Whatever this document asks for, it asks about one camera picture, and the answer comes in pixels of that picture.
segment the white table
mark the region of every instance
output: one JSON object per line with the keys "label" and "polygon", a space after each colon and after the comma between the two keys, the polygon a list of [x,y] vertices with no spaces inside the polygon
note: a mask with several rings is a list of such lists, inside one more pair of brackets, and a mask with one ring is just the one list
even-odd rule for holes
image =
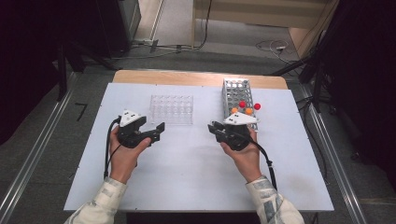
{"label": "white table", "polygon": [[[108,85],[64,210],[78,209],[90,201],[101,186],[106,133],[111,121],[124,108],[149,118],[152,94],[193,95],[193,125],[167,125],[161,141],[141,154],[120,210],[253,211],[244,178],[207,129],[210,120],[223,119],[221,87],[128,83]],[[253,101],[262,104],[262,109],[257,111],[261,119],[258,139],[274,162],[279,192],[300,211],[332,211],[329,193],[291,92],[252,89],[252,95]],[[148,120],[142,130],[154,126]],[[261,168],[269,174],[264,157],[261,157]]]}

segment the orange ball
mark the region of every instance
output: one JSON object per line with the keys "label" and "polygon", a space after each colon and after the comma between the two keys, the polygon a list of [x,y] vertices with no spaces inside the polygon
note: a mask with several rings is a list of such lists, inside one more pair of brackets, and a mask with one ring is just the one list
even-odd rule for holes
{"label": "orange ball", "polygon": [[247,109],[245,110],[245,113],[246,113],[247,115],[251,115],[251,114],[253,114],[253,110],[252,110],[251,108],[247,108]]}
{"label": "orange ball", "polygon": [[234,107],[234,108],[231,110],[231,113],[234,114],[234,113],[236,113],[236,112],[238,112],[238,108]]}

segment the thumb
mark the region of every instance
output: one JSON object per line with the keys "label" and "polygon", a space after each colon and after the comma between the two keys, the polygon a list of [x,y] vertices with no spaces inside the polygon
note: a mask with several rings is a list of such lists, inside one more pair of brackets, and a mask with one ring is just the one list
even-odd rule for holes
{"label": "thumb", "polygon": [[149,138],[149,137],[147,137],[147,138],[145,138],[145,139],[143,139],[140,143],[139,143],[139,145],[137,145],[135,148],[134,148],[134,150],[136,150],[137,151],[137,153],[141,153],[142,151],[144,151],[148,146],[149,146],[149,143],[151,142],[151,139]]}

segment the test tube rack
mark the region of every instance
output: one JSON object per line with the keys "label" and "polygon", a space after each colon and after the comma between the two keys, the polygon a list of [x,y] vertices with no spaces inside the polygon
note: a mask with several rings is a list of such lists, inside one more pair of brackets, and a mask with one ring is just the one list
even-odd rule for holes
{"label": "test tube rack", "polygon": [[[253,108],[250,82],[247,78],[224,78],[222,98],[225,119],[231,116],[233,108],[239,108],[241,101],[245,101],[246,106],[239,108],[239,112],[245,113],[246,108]],[[250,116],[256,118],[254,110]],[[252,124],[251,127],[258,131],[257,124]]]}

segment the sleeve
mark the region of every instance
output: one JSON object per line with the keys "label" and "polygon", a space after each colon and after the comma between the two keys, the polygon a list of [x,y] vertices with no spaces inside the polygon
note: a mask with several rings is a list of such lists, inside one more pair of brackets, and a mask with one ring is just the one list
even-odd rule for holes
{"label": "sleeve", "polygon": [[267,177],[261,176],[246,184],[246,187],[256,205],[257,215],[259,215],[262,224],[304,224],[300,212],[291,202],[277,193]]}
{"label": "sleeve", "polygon": [[64,224],[113,223],[126,188],[121,182],[106,177],[93,200],[82,205]]}

